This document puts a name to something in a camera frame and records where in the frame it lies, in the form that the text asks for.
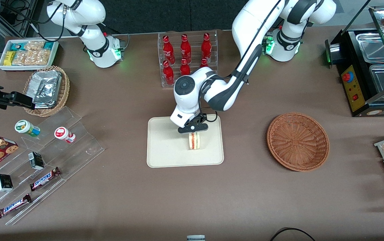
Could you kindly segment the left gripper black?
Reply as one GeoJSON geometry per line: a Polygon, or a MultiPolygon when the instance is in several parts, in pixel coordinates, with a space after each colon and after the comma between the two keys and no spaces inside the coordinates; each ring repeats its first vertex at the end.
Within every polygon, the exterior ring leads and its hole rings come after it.
{"type": "Polygon", "coordinates": [[[209,126],[205,123],[206,120],[207,114],[198,114],[198,116],[187,122],[183,128],[178,128],[177,131],[180,134],[206,131],[209,128],[209,126]]]}

